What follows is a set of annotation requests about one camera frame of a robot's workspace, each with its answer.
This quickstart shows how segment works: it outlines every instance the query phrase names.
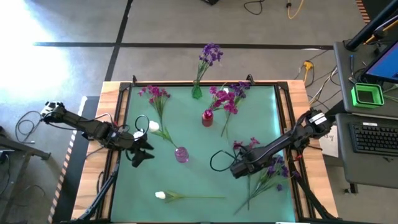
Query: black keyboard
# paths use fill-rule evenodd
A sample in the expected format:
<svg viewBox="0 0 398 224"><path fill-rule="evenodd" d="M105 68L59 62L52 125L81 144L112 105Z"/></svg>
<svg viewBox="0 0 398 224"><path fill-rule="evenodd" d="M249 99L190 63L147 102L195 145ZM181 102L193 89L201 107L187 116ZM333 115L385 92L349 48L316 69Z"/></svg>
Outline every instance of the black keyboard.
<svg viewBox="0 0 398 224"><path fill-rule="evenodd" d="M357 123L349 124L349 130L354 152L398 156L398 126Z"/></svg>

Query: computer monitor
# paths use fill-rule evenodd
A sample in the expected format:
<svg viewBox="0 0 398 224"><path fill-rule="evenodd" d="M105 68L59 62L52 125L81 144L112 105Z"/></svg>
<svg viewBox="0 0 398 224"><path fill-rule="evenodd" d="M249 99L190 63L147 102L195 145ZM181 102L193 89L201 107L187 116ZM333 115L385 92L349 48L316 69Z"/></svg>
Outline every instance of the computer monitor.
<svg viewBox="0 0 398 224"><path fill-rule="evenodd" d="M364 75L398 83L398 41L386 47L367 67Z"/></svg>

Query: monitor screen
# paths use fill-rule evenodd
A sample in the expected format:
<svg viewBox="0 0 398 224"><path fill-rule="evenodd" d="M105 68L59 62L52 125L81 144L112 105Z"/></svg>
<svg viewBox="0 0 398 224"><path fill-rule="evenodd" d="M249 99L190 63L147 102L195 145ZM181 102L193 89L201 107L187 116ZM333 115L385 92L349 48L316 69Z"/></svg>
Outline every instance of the monitor screen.
<svg viewBox="0 0 398 224"><path fill-rule="evenodd" d="M398 81L398 42L371 66L366 73Z"/></svg>

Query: red vase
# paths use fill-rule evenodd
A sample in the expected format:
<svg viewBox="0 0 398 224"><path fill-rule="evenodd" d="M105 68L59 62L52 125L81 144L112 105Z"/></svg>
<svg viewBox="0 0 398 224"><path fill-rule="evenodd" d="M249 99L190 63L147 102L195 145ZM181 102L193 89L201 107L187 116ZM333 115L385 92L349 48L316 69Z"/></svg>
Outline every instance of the red vase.
<svg viewBox="0 0 398 224"><path fill-rule="evenodd" d="M201 115L201 123L204 127L210 127L213 124L213 111L210 109L205 110Z"/></svg>

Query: wooden table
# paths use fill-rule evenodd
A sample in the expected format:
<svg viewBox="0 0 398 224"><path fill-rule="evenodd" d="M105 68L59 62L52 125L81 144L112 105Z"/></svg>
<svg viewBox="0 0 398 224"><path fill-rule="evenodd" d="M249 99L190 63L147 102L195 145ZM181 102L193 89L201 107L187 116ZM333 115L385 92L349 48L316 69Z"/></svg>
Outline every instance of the wooden table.
<svg viewBox="0 0 398 224"><path fill-rule="evenodd" d="M297 119L301 114L309 109L307 92L303 81L301 80L281 80L282 82L287 82L289 85L290 97L293 105L294 116ZM119 93L120 82L104 82L101 96L99 99L97 116L109 113L114 117L116 102ZM123 98L121 114L118 123L121 124L124 119L124 111L126 108L127 97ZM285 98L282 96L282 105L285 108L285 118L287 121L287 126L290 127L289 115L287 114L287 103ZM311 145L319 146L318 141L312 140ZM99 148L99 144L96 141L90 142L88 146L88 152L93 152ZM92 201L96 196L96 183L98 175L104 169L104 164L106 161L107 150L102 150L96 154L91 155L85 161L83 168L83 173L81 175L80 186L77 193L77 198L75 202L75 207L73 209L72 218L78 218L84 213L86 208L90 206ZM335 217L338 216L333 194L330 188L328 174L326 173L325 163L323 161L323 156L321 150L306 148L303 153L305 160L308 181L310 183L310 188L313 193L317 196L321 204ZM110 201L110 191L108 192L103 209L103 217L108 216L109 201ZM305 203L305 196L300 189L300 198L302 201L303 212L308 215L308 207Z"/></svg>

